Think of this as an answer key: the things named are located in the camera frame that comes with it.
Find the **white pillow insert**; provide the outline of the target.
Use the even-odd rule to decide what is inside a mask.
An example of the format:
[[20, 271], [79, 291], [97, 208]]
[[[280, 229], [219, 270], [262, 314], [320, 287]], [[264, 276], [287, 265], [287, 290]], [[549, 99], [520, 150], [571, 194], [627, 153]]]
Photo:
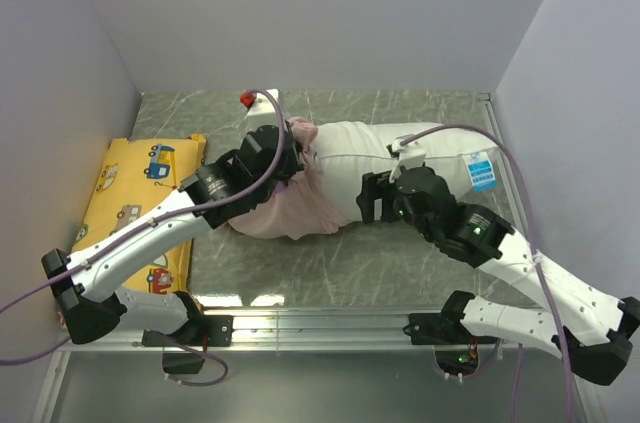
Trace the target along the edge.
[[492, 165], [500, 155], [498, 146], [486, 136], [463, 129], [449, 129], [422, 137], [404, 147], [399, 142], [436, 128], [436, 123], [368, 125], [362, 122], [335, 122], [318, 127], [310, 151], [320, 173], [324, 196], [348, 223], [360, 222], [356, 197], [362, 176], [391, 172], [398, 167], [424, 165], [444, 178], [449, 191], [458, 199], [472, 190], [492, 185], [490, 179], [478, 183], [470, 166]]

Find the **pink pillowcase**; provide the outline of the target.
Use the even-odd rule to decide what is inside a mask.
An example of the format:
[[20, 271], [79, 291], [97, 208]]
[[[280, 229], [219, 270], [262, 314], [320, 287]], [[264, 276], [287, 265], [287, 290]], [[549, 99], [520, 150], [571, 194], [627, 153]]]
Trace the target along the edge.
[[321, 188], [321, 165], [312, 149], [319, 128], [302, 117], [291, 118], [289, 124], [295, 141], [302, 146], [303, 169], [268, 201], [229, 221], [229, 226], [241, 234], [298, 240], [307, 235], [334, 234], [348, 224]]

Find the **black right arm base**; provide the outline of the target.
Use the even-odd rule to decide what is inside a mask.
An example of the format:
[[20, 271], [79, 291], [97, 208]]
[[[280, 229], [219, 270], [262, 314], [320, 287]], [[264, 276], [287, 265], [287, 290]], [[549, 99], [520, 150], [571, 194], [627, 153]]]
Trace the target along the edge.
[[434, 349], [435, 370], [460, 385], [478, 377], [502, 358], [502, 341], [476, 336], [441, 313], [410, 313], [402, 331], [412, 346]]

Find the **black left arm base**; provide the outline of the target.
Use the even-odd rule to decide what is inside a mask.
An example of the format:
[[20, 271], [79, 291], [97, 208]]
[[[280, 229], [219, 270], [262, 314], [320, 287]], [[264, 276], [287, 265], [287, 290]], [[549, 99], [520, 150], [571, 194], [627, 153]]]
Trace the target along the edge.
[[141, 345], [163, 348], [162, 369], [170, 377], [197, 375], [213, 357], [209, 349], [231, 345], [233, 323], [231, 315], [204, 315], [169, 335], [144, 330]]

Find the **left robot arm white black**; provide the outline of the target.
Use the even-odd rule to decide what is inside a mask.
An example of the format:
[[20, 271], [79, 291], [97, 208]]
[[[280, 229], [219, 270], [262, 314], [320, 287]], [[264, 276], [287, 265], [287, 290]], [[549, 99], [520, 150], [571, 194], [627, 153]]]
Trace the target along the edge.
[[300, 154], [288, 124], [261, 126], [118, 232], [72, 254], [47, 253], [42, 265], [71, 341], [91, 343], [130, 326], [179, 345], [203, 342], [211, 322], [187, 292], [130, 290], [125, 281], [174, 247], [266, 202], [301, 171]]

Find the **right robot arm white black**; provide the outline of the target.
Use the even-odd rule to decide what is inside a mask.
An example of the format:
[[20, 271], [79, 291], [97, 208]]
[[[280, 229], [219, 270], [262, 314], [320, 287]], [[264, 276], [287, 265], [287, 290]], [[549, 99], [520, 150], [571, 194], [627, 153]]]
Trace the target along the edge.
[[491, 209], [459, 202], [429, 167], [365, 174], [356, 197], [366, 223], [403, 221], [451, 259], [497, 278], [538, 304], [525, 309], [456, 290], [435, 317], [413, 313], [415, 345], [507, 340], [568, 359], [578, 377], [609, 386], [625, 369], [639, 327], [639, 301], [585, 283]]

